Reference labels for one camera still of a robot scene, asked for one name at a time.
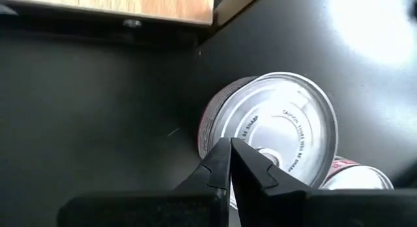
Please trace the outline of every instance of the can lid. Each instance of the can lid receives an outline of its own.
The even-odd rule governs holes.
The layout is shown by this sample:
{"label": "can lid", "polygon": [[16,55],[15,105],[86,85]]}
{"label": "can lid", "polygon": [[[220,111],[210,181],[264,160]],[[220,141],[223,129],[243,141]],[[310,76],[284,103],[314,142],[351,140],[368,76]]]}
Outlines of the can lid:
{"label": "can lid", "polygon": [[337,120],[327,96],[311,80],[287,72],[260,76],[234,92],[220,109],[211,134],[209,147],[222,137],[240,138],[317,188],[338,143]]}

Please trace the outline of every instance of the can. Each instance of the can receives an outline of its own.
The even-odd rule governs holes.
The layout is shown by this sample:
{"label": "can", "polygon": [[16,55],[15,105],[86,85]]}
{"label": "can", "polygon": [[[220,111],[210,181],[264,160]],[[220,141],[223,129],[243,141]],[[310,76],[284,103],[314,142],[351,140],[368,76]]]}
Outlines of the can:
{"label": "can", "polygon": [[200,157],[223,137],[244,140],[288,174],[319,188],[336,154],[338,122],[315,83],[273,72],[237,80],[209,102],[199,127]]}
{"label": "can", "polygon": [[394,189],[380,170],[355,161],[336,157],[322,189]]}

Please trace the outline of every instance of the red can label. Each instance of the red can label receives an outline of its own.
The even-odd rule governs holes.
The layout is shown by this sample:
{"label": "red can label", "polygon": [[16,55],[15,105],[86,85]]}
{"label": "red can label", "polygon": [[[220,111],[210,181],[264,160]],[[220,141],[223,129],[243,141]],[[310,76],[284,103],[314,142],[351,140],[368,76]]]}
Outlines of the red can label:
{"label": "red can label", "polygon": [[358,166],[360,165],[359,163],[355,162],[355,161],[351,161],[349,159],[345,159],[342,157],[336,157],[333,160],[333,164],[332,167],[330,169],[330,171],[327,174],[327,178],[326,179],[330,179],[333,175],[337,174],[338,172],[352,167],[352,166]]}

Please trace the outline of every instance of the wooden board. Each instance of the wooden board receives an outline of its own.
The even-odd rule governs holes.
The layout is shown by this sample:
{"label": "wooden board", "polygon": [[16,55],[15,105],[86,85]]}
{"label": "wooden board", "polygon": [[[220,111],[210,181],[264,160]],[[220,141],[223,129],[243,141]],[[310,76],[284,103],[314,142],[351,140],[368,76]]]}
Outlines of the wooden board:
{"label": "wooden board", "polygon": [[148,18],[211,25],[214,0],[22,0]]}

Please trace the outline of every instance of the metal can lid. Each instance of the metal can lid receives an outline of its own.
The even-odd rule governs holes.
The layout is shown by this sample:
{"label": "metal can lid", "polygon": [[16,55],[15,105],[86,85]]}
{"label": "metal can lid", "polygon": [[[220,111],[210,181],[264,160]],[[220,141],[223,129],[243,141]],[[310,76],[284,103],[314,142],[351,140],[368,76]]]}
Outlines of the metal can lid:
{"label": "metal can lid", "polygon": [[222,137],[240,138],[315,188],[324,181],[338,144],[336,116],[325,93],[311,80],[287,72],[260,76],[235,91],[210,134],[209,147]]}
{"label": "metal can lid", "polygon": [[356,165],[333,175],[322,189],[394,189],[394,187],[380,170]]}

